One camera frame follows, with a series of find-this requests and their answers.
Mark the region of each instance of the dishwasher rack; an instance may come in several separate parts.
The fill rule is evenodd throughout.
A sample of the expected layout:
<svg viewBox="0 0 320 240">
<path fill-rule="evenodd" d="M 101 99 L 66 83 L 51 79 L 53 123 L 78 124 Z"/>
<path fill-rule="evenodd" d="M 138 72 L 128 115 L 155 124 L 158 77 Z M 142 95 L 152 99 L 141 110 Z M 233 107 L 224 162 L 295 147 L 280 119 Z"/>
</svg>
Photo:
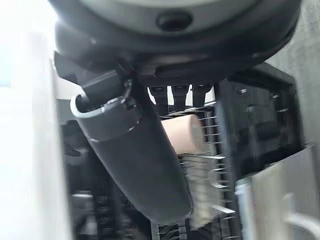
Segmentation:
<svg viewBox="0 0 320 240">
<path fill-rule="evenodd" d="M 208 146 L 200 154 L 178 156 L 194 208 L 188 219 L 171 225 L 150 223 L 134 208 L 72 114 L 60 111 L 60 121 L 67 120 L 61 131 L 77 240 L 243 239 L 236 182 L 304 148 L 295 79 L 264 63 L 212 85 L 215 100 L 203 104 L 197 92 L 196 107 L 181 110 L 184 96 L 176 95 L 176 111 L 162 95 L 156 99 L 161 120 L 196 114 Z"/>
<path fill-rule="evenodd" d="M 160 117 L 166 120 L 196 114 L 209 149 L 179 156 L 194 211 L 189 219 L 176 224 L 151 223 L 153 240 L 243 239 L 236 182 L 304 148 L 293 77 L 263 63 L 215 82 L 213 89 L 215 101 L 180 110 L 182 98 L 176 96 L 178 104 L 174 108 L 179 111 Z M 158 109 L 164 113 L 164 101 L 159 103 Z M 206 219 L 202 214 L 194 216 L 201 213 L 199 207 L 210 213 L 203 215 Z M 195 227 L 194 221 L 207 224 Z"/>
<path fill-rule="evenodd" d="M 179 155 L 180 164 L 187 178 L 194 211 L 189 219 L 173 225 L 151 223 L 153 240 L 221 240 L 240 239 L 233 235 L 232 225 L 238 219 L 230 163 L 221 150 L 219 125 L 216 121 L 215 101 L 204 107 L 191 107 L 172 112 L 161 120 L 186 115 L 198 116 L 204 131 L 206 152 Z"/>
</svg>

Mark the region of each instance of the metal rod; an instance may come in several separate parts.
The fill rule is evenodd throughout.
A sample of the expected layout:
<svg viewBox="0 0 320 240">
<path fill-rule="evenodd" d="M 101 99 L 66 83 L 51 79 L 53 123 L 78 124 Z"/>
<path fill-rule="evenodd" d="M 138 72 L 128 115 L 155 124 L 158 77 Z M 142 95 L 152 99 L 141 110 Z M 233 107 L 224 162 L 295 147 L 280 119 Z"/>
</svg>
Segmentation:
<svg viewBox="0 0 320 240">
<path fill-rule="evenodd" d="M 223 207 L 223 206 L 219 206 L 219 205 L 216 205 L 216 204 L 209 204 L 208 205 L 210 208 L 213 208 L 213 209 L 216 209 L 220 212 L 223 212 L 225 214 L 234 214 L 236 211 L 232 210 L 232 209 L 229 209 L 229 208 L 226 208 L 226 207 Z"/>
<path fill-rule="evenodd" d="M 175 116 L 187 116 L 187 115 L 189 115 L 189 114 L 187 114 L 187 113 L 177 113 L 177 114 L 175 114 Z"/>
<path fill-rule="evenodd" d="M 201 159 L 215 159 L 215 160 L 221 160 L 226 158 L 224 156 L 206 156 L 206 155 L 192 155 L 192 154 L 181 154 L 179 156 L 184 158 L 201 158 Z"/>
<path fill-rule="evenodd" d="M 228 220 L 228 219 L 234 219 L 234 218 L 236 218 L 236 216 L 227 216 L 227 217 L 221 218 L 221 220 Z"/>
<path fill-rule="evenodd" d="M 205 134 L 204 136 L 207 137 L 207 136 L 218 136 L 218 135 L 221 135 L 220 133 L 212 133 L 212 134 Z"/>
<path fill-rule="evenodd" d="M 169 240 L 176 240 L 176 239 L 180 239 L 180 236 L 173 236 Z"/>
<path fill-rule="evenodd" d="M 164 229 L 162 231 L 159 231 L 159 234 L 167 233 L 171 228 L 174 227 L 174 225 L 164 225 Z"/>
<path fill-rule="evenodd" d="M 179 230 L 178 229 L 173 229 L 173 230 L 170 230 L 170 231 L 166 231 L 166 232 L 159 232 L 159 234 L 171 234 L 171 233 L 176 233 L 176 232 L 178 232 Z"/>
<path fill-rule="evenodd" d="M 214 185 L 214 187 L 215 188 L 217 188 L 217 189 L 225 189 L 225 188 L 228 188 L 229 187 L 229 185 Z"/>
<path fill-rule="evenodd" d="M 174 119 L 174 116 L 162 116 L 161 119 Z"/>
<path fill-rule="evenodd" d="M 184 164 L 188 164 L 188 163 L 191 163 L 191 161 L 180 162 L 180 165 L 184 165 Z"/>
<path fill-rule="evenodd" d="M 175 232 L 169 232 L 168 234 L 166 234 L 166 235 L 163 237 L 162 240 L 169 240 L 169 239 L 171 239 L 171 237 L 173 237 L 173 234 L 176 233 L 176 232 L 178 232 L 178 230 L 175 231 Z"/>
<path fill-rule="evenodd" d="M 194 161 L 194 160 L 188 160 L 188 162 L 189 162 L 189 163 L 191 163 L 191 162 L 192 162 L 192 163 L 199 163 L 199 164 L 202 163 L 202 161 Z"/>
<path fill-rule="evenodd" d="M 195 168 L 196 170 L 199 170 L 199 171 L 208 172 L 208 169 L 207 169 L 207 168 L 198 167 L 198 166 L 185 166 L 184 168 L 185 168 L 185 169 Z"/>
<path fill-rule="evenodd" d="M 202 128 L 206 129 L 206 128 L 214 128 L 214 127 L 219 127 L 219 125 L 208 125 L 208 126 L 203 126 Z"/>
<path fill-rule="evenodd" d="M 223 239 L 238 239 L 239 237 L 238 236 L 227 236 L 227 237 L 224 237 Z"/>
<path fill-rule="evenodd" d="M 288 108 L 285 108 L 285 109 L 281 109 L 281 110 L 278 110 L 276 111 L 277 113 L 285 113 L 287 112 L 289 109 Z"/>
<path fill-rule="evenodd" d="M 193 113 L 206 113 L 207 111 L 205 110 L 193 110 Z"/>
<path fill-rule="evenodd" d="M 190 155 L 190 156 L 200 156 L 201 154 L 207 154 L 207 153 L 211 153 L 212 151 L 209 150 L 209 151 L 203 151 L 201 153 L 183 153 L 183 154 L 187 154 L 187 155 Z"/>
<path fill-rule="evenodd" d="M 190 108 L 187 108 L 186 110 L 183 110 L 183 111 L 170 112 L 170 113 L 169 113 L 167 116 L 165 116 L 165 117 L 176 116 L 177 114 L 190 113 L 190 112 L 198 111 L 198 110 L 203 109 L 203 108 L 213 107 L 215 103 L 216 103 L 215 101 L 210 101 L 210 102 L 207 102 L 206 104 L 204 104 L 204 106 L 202 106 L 202 107 L 190 107 Z"/>
<path fill-rule="evenodd" d="M 205 144 L 222 144 L 223 141 L 206 141 Z"/>
<path fill-rule="evenodd" d="M 210 116 L 205 118 L 200 118 L 199 120 L 206 120 L 206 119 L 216 119 L 218 116 Z"/>
<path fill-rule="evenodd" d="M 216 169 L 214 169 L 214 170 L 215 170 L 215 171 L 222 171 L 222 170 L 225 170 L 225 169 L 227 169 L 227 167 L 216 168 Z"/>
</svg>

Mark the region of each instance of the wire rack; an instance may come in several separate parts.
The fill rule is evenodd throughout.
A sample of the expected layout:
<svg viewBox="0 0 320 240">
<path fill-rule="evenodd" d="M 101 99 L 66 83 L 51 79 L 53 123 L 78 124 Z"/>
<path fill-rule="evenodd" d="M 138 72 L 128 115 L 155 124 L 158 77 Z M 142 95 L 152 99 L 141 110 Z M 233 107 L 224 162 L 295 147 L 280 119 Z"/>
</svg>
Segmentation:
<svg viewBox="0 0 320 240">
<path fill-rule="evenodd" d="M 240 239 L 231 234 L 230 221 L 237 218 L 230 195 L 230 163 L 222 152 L 215 101 L 204 107 L 191 107 L 184 111 L 171 112 L 161 120 L 195 114 L 203 126 L 205 152 L 179 155 L 181 167 L 187 178 L 193 212 L 189 219 L 172 225 L 151 223 L 153 240 L 226 240 Z"/>
</svg>

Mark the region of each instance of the black plastic housing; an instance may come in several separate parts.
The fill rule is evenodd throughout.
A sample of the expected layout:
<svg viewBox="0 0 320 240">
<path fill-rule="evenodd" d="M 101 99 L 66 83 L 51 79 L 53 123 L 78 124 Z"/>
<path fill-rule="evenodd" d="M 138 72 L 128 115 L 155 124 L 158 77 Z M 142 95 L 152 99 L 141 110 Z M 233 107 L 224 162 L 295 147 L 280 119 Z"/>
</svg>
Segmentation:
<svg viewBox="0 0 320 240">
<path fill-rule="evenodd" d="M 126 102 L 115 98 L 87 112 L 79 97 L 71 100 L 71 111 L 130 202 L 158 224 L 185 219 L 192 211 L 189 188 L 145 89 L 134 81 Z"/>
<path fill-rule="evenodd" d="M 57 52 L 83 74 L 125 62 L 144 85 L 159 86 L 217 82 L 262 63 L 292 38 L 302 0 L 259 0 L 218 26 L 169 36 L 121 28 L 77 0 L 50 2 L 59 16 Z M 79 71 L 68 68 L 64 76 Z"/>
</svg>

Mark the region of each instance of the black rubber part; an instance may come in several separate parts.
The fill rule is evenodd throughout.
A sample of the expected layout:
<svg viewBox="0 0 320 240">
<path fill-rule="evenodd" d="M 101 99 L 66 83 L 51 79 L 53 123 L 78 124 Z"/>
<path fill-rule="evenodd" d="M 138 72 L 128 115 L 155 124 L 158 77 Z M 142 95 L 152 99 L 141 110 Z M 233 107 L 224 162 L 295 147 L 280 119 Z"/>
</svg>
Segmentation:
<svg viewBox="0 0 320 240">
<path fill-rule="evenodd" d="M 155 109 L 159 116 L 168 115 L 168 91 L 167 86 L 161 87 L 150 87 L 149 88 L 151 95 L 155 100 Z"/>
<path fill-rule="evenodd" d="M 186 99 L 189 91 L 189 85 L 172 86 L 172 95 L 174 100 L 174 110 L 184 111 L 186 109 Z"/>
<path fill-rule="evenodd" d="M 183 11 L 165 12 L 157 18 L 157 25 L 165 32 L 176 33 L 185 30 L 192 23 L 192 16 Z"/>
<path fill-rule="evenodd" d="M 206 94 L 212 89 L 213 84 L 195 84 L 192 85 L 192 105 L 195 108 L 201 108 L 205 105 Z"/>
<path fill-rule="evenodd" d="M 90 112 L 82 117 L 77 113 L 75 98 L 71 110 L 104 167 L 137 210 L 158 224 L 184 220 L 192 211 L 192 201 L 178 157 L 148 93 L 137 81 L 131 93 L 130 97 L 140 106 L 137 109 L 143 110 L 134 127 L 131 113 L 121 111 L 119 116 L 112 110 L 108 114 L 104 108 L 102 117 L 93 117 L 91 122 Z M 117 127 L 121 132 L 116 134 L 116 129 L 111 128 L 120 122 L 128 131 Z"/>
</svg>

